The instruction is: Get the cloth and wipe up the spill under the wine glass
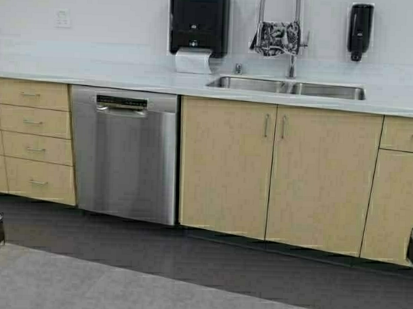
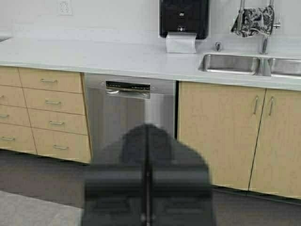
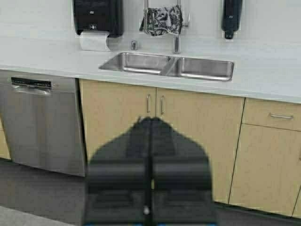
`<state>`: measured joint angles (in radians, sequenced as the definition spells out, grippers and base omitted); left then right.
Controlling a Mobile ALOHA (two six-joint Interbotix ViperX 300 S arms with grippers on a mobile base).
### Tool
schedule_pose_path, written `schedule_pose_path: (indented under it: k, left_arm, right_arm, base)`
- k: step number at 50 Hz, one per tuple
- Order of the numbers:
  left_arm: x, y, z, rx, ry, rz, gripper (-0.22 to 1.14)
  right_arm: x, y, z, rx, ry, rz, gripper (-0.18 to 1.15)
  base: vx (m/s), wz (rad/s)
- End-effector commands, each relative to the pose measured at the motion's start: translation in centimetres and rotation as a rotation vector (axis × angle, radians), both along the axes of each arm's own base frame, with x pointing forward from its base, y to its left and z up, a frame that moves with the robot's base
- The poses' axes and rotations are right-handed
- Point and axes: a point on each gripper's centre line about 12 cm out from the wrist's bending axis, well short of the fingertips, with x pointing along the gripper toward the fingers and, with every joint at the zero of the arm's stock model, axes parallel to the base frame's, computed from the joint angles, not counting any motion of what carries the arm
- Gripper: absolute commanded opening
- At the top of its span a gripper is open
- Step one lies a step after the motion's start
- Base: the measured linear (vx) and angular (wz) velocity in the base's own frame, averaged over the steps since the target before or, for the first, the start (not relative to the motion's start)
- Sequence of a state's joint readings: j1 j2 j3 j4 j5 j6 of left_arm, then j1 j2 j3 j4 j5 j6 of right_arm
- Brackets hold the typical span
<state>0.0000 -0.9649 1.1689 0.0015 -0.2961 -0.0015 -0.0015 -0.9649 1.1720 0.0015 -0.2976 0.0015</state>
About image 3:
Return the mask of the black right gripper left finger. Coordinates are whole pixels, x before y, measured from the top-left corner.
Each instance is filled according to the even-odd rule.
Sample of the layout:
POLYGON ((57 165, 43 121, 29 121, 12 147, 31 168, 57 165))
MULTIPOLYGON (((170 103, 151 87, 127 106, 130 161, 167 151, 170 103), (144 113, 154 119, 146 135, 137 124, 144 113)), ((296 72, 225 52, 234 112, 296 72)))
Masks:
POLYGON ((100 146, 87 165, 83 226, 142 226, 149 117, 100 146))

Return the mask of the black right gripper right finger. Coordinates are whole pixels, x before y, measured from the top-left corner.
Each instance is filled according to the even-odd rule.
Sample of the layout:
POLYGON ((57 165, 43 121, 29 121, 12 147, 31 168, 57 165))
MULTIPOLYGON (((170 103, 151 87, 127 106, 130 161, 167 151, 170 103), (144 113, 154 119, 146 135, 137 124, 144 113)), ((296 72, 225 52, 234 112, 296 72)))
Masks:
POLYGON ((203 146, 152 119, 153 219, 158 226, 216 226, 211 163, 203 146))

